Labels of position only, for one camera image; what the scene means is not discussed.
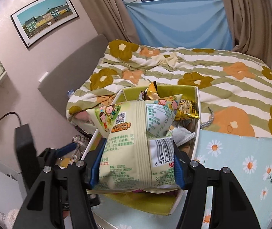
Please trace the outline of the green cartoon snack bag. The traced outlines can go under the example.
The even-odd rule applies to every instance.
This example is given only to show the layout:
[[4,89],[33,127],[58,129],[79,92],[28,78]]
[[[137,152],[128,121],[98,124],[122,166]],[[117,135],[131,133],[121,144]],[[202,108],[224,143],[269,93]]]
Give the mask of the green cartoon snack bag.
[[100,193],[178,189],[174,174],[174,122],[181,95],[127,101],[89,109],[90,121],[106,138],[99,165]]

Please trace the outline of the grey patterned snack bag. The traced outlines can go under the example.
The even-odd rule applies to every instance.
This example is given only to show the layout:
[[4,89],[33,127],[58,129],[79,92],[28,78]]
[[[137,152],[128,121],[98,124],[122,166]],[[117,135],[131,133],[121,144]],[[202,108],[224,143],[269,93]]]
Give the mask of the grey patterned snack bag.
[[196,133],[190,132],[185,127],[174,127],[172,130],[173,140],[177,147],[184,145],[196,137]]

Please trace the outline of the gold chocolate pillow snack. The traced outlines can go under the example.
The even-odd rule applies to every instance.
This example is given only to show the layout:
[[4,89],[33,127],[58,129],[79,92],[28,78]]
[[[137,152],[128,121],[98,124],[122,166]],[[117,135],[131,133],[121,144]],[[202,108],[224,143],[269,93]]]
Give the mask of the gold chocolate pillow snack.
[[195,109],[195,102],[188,99],[181,99],[175,120],[189,120],[193,118],[199,119],[198,112]]

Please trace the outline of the daisy print tablecloth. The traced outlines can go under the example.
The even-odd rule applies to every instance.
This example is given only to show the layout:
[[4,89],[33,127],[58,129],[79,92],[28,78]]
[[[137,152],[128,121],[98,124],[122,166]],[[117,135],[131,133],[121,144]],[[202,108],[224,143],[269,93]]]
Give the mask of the daisy print tablecloth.
[[[202,130],[195,159],[207,168],[230,168],[248,196],[261,228],[272,221],[272,138],[253,138]],[[103,227],[175,228],[186,195],[171,215],[139,211],[106,196],[93,212],[103,220]]]

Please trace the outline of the pink pillow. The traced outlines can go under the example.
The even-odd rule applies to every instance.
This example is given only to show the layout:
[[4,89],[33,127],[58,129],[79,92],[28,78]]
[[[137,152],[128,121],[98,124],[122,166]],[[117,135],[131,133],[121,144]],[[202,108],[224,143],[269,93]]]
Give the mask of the pink pillow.
[[83,120],[85,122],[88,122],[90,119],[90,116],[87,113],[87,111],[81,111],[81,112],[77,113],[76,115],[74,115],[74,117],[78,120]]

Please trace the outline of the green cardboard box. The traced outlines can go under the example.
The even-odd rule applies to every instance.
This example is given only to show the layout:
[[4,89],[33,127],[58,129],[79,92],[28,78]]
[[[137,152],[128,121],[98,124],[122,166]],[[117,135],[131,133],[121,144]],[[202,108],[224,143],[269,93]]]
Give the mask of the green cardboard box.
[[96,131],[84,155],[87,189],[150,214],[172,214],[184,186],[178,148],[195,151],[198,144],[198,88],[124,88],[111,105],[89,112]]

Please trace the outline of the grey headboard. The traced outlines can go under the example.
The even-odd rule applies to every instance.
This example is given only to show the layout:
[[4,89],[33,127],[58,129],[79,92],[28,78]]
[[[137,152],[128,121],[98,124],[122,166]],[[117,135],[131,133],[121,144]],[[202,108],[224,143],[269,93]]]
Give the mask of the grey headboard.
[[39,84],[38,91],[62,116],[66,116],[68,91],[77,90],[104,56],[108,40],[100,34],[71,53]]

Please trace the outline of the striped floral duvet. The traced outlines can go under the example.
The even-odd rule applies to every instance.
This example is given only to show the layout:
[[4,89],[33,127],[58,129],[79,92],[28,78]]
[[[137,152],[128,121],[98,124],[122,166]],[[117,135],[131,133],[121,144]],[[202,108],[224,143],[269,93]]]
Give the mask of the striped floral duvet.
[[140,46],[113,40],[89,78],[70,97],[66,117],[109,104],[125,87],[151,82],[198,87],[201,117],[215,118],[209,130],[272,137],[272,70],[238,52]]

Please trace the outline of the framed houses picture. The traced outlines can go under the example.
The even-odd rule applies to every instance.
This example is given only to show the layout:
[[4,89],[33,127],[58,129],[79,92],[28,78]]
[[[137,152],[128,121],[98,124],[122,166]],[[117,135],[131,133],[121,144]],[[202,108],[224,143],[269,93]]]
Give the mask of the framed houses picture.
[[26,48],[79,17],[71,0],[36,0],[12,14],[11,20]]

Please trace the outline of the left beige curtain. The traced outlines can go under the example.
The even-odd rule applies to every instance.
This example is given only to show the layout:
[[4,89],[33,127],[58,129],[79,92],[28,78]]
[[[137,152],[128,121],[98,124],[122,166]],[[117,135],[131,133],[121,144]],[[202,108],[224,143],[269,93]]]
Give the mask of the left beige curtain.
[[80,0],[98,34],[140,44],[135,25],[122,0]]

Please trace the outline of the beige curtain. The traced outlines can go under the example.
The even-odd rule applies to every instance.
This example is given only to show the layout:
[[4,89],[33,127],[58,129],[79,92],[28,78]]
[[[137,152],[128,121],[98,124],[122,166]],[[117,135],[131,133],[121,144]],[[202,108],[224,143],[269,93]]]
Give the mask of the beige curtain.
[[135,25],[122,0],[80,0],[98,34],[140,44]]
[[272,64],[272,10],[269,0],[223,0],[233,51]]

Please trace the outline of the blue window cloth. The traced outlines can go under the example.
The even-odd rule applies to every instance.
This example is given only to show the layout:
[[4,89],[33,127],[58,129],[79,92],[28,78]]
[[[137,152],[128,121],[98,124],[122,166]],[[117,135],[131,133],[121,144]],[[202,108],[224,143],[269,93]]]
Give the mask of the blue window cloth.
[[125,6],[143,45],[233,48],[223,0],[157,0]]

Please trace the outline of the right beige curtain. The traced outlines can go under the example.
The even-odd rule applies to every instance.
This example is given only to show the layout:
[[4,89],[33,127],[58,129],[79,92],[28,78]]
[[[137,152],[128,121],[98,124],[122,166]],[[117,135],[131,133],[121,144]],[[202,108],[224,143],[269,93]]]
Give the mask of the right beige curtain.
[[272,10],[269,0],[223,0],[233,51],[272,64]]

